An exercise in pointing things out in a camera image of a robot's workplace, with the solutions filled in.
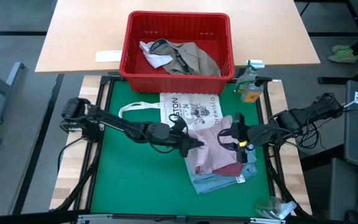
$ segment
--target plastic bottle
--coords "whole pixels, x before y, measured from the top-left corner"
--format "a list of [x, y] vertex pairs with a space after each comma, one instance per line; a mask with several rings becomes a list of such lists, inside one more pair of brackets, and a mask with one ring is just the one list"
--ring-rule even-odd
[[246, 71], [237, 79], [234, 85], [234, 93], [242, 94], [247, 85], [255, 82], [257, 70], [264, 67], [265, 64], [261, 60], [248, 60]]
[[241, 95], [241, 101], [244, 103], [253, 103], [258, 100], [260, 94], [264, 90], [264, 84], [272, 81], [271, 78], [256, 77], [255, 83], [250, 83], [244, 88], [244, 92]]
[[283, 220], [296, 208], [295, 202], [285, 203], [283, 200], [270, 197], [265, 200], [258, 200], [255, 204], [255, 211], [265, 217]]

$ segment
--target red plastic basket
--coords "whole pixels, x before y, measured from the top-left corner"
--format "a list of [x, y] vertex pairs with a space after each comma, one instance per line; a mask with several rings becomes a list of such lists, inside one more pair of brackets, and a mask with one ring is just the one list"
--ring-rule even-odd
[[[221, 69], [221, 77], [171, 75], [154, 69], [139, 47], [165, 38], [174, 43], [194, 42], [212, 57]], [[120, 74], [134, 91], [148, 93], [219, 94], [234, 76], [229, 16], [223, 13], [145, 12], [129, 15]]]

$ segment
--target wooden desk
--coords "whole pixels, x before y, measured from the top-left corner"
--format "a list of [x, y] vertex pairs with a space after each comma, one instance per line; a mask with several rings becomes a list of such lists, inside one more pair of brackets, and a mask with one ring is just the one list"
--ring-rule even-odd
[[223, 12], [231, 20], [234, 64], [317, 64], [319, 58], [293, 0], [59, 0], [36, 72], [110, 72], [95, 53], [122, 50], [132, 11]]
[[[96, 97], [98, 95], [100, 78], [100, 76], [85, 76], [79, 97], [87, 98], [90, 100], [90, 102], [95, 103]], [[287, 109], [287, 101], [285, 99], [283, 85], [281, 82], [270, 82], [268, 91], [273, 114]], [[267, 118], [266, 110], [263, 107], [264, 97], [261, 97], [262, 111], [264, 112], [264, 118]], [[102, 99], [101, 104], [105, 105], [105, 98]], [[70, 133], [68, 135], [67, 143], [72, 142], [79, 137], [80, 132]], [[85, 154], [85, 147], [86, 142], [82, 141], [72, 147], [69, 147], [64, 152], [50, 208], [58, 207], [78, 183], [81, 172], [81, 165], [83, 163]], [[285, 144], [280, 150], [280, 156], [287, 188], [294, 196], [295, 200], [298, 201], [298, 203], [302, 206], [302, 208], [311, 214], [309, 197], [306, 190], [305, 180], [303, 178], [298, 150], [295, 146]], [[280, 191], [277, 186], [275, 191], [276, 195], [280, 195]], [[87, 185], [84, 187], [83, 192], [85, 192], [85, 194], [83, 194], [81, 198], [80, 208], [85, 207], [86, 193], [88, 192]]]

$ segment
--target green work surface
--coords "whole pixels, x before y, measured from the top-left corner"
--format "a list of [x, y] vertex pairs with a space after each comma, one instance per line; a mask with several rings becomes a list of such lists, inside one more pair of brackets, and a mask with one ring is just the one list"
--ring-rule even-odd
[[[227, 84], [219, 96], [223, 116], [241, 112], [246, 124], [258, 124], [255, 103], [241, 103]], [[110, 112], [118, 114], [129, 103], [159, 102], [158, 94], [136, 93], [127, 82], [116, 81]], [[158, 109], [124, 112], [129, 121], [160, 121]], [[256, 148], [258, 173], [245, 183], [198, 195], [190, 182], [185, 160], [178, 151], [161, 154], [148, 144], [137, 144], [124, 133], [107, 128], [94, 188], [91, 212], [144, 215], [200, 215], [259, 217], [255, 201], [269, 197], [269, 186], [261, 147]]]

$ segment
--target green shoe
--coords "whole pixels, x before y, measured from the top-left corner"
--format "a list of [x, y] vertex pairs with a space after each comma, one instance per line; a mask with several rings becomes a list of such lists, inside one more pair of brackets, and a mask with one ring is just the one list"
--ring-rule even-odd
[[355, 63], [358, 55], [353, 54], [353, 50], [349, 47], [344, 50], [339, 50], [328, 57], [328, 60], [339, 63]]
[[348, 48], [350, 48], [351, 46], [349, 45], [335, 45], [333, 47], [333, 53], [337, 52], [337, 51], [340, 51], [340, 50], [346, 50]]

